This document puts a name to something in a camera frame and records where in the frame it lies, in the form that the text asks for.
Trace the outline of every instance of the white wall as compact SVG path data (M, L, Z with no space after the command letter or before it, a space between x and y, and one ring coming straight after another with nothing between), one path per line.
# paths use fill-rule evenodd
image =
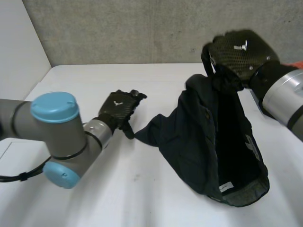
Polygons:
M21 0L0 0L0 98L24 99L51 66Z

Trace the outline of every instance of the white tabletop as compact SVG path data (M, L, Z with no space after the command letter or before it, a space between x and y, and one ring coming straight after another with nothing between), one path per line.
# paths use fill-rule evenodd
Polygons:
M202 64L57 66L27 100L50 91L72 93L84 122L112 91L137 89L148 98L132 116L134 131L177 106L187 78ZM303 226L303 143L265 117L248 90L239 93L269 171L270 190L258 202L234 208L190 189L157 148L116 131L110 145L71 190L43 175L0 184L0 227L285 227ZM0 142L0 174L29 171L48 157L44 143Z

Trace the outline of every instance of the blue joint cap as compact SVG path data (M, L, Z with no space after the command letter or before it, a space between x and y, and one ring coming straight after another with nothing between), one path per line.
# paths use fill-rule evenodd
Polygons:
M56 162L47 162L43 173L55 185L66 189L73 188L80 180L78 174Z
M36 98L31 104L30 112L39 121L59 124L77 117L79 107L70 93L52 92Z

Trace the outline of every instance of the robotic arm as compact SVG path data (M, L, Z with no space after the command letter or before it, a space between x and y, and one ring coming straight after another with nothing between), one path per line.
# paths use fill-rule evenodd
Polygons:
M66 92L47 93L33 102L0 99L0 140L44 141L51 157L35 169L36 175L43 167L50 181L70 189L106 148L116 128L122 129L129 139L134 138L128 121L144 98L146 95L136 90L113 92L98 116L84 126L76 99ZM23 173L17 180L28 177Z
M204 46L201 58L216 89L251 88L261 110L303 141L303 70L281 64L271 47L249 30L217 36Z

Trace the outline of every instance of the black garment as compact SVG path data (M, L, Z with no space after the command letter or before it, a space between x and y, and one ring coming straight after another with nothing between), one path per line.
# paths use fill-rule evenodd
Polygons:
M269 190L267 168L237 93L214 90L203 75L187 80L169 117L155 116L135 137L159 147L185 183L216 201L247 206Z

